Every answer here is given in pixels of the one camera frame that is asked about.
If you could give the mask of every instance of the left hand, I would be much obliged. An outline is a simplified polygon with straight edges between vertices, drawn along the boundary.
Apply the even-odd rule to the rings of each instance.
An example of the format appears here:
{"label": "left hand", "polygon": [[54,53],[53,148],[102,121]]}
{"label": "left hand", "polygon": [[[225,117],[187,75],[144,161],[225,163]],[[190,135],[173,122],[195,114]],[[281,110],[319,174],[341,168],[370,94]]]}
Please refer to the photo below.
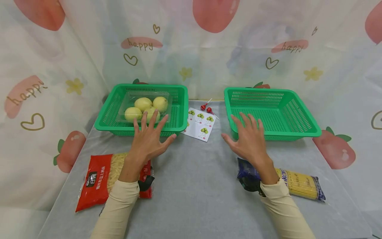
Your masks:
{"label": "left hand", "polygon": [[134,139],[118,178],[123,182],[135,182],[139,178],[139,173],[143,166],[151,159],[164,153],[170,144],[175,140],[176,134],[172,134],[164,143],[159,141],[160,132],[165,125],[168,115],[154,128],[155,120],[158,115],[156,109],[153,113],[149,126],[146,124],[147,112],[143,113],[141,120],[141,130],[139,130],[137,119],[134,119]]}

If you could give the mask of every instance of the pasta package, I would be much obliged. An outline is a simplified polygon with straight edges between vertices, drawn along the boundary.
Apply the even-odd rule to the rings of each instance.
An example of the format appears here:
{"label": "pasta package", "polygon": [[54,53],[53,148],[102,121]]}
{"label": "pasta package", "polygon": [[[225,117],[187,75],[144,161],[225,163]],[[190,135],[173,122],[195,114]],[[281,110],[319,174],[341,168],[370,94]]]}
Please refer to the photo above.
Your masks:
{"label": "pasta package", "polygon": [[[85,183],[81,190],[76,212],[106,202],[114,183],[119,178],[126,156],[127,153],[120,153],[92,155],[90,157]],[[151,182],[153,178],[151,176],[151,161],[148,161],[143,166],[139,175],[140,198],[152,197]]]}
{"label": "pasta package", "polygon": [[[245,178],[247,181],[258,181],[260,184],[261,178],[259,172],[248,161],[238,158],[238,165],[238,179]],[[326,197],[321,189],[320,183],[318,182],[318,177],[300,174],[279,168],[275,168],[275,170],[278,176],[288,187],[290,194],[325,202]]]}

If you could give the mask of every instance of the yellow flower print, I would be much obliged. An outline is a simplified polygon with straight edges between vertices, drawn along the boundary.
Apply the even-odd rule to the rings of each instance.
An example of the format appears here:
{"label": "yellow flower print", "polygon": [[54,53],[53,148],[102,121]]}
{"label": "yellow flower print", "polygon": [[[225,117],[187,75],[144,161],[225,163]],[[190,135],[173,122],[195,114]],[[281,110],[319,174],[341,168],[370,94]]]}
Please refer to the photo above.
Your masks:
{"label": "yellow flower print", "polygon": [[324,72],[322,70],[317,70],[317,67],[313,67],[311,70],[305,70],[304,74],[306,75],[305,80],[308,81],[310,79],[314,81],[318,81],[320,79],[320,76]]}
{"label": "yellow flower print", "polygon": [[78,95],[82,95],[81,89],[84,87],[84,84],[82,84],[78,78],[75,78],[74,81],[67,80],[66,84],[69,86],[66,90],[68,94],[75,91]]}
{"label": "yellow flower print", "polygon": [[185,81],[187,78],[192,77],[192,68],[186,68],[182,67],[182,70],[179,71],[179,75],[183,77],[183,81]]}

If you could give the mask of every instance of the white curtain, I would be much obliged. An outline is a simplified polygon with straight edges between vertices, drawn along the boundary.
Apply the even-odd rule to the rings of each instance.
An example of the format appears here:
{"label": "white curtain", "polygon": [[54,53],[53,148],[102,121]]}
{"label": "white curtain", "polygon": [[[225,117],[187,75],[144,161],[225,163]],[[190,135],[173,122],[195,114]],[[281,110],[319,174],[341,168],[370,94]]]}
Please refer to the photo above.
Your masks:
{"label": "white curtain", "polygon": [[0,160],[9,168],[0,206],[51,208],[118,83],[182,84],[190,99],[214,100],[225,87],[256,85],[300,95],[325,130],[317,147],[382,237],[380,0],[39,2],[0,4]]}

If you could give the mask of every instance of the white card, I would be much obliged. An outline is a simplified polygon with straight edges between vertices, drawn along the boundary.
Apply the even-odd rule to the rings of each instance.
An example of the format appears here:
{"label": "white card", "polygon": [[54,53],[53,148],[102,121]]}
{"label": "white card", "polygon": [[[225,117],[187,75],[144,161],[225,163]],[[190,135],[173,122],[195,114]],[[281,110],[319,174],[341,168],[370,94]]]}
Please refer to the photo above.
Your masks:
{"label": "white card", "polygon": [[213,114],[208,114],[194,108],[189,108],[188,113],[187,128],[181,133],[207,142],[214,127],[216,117]]}

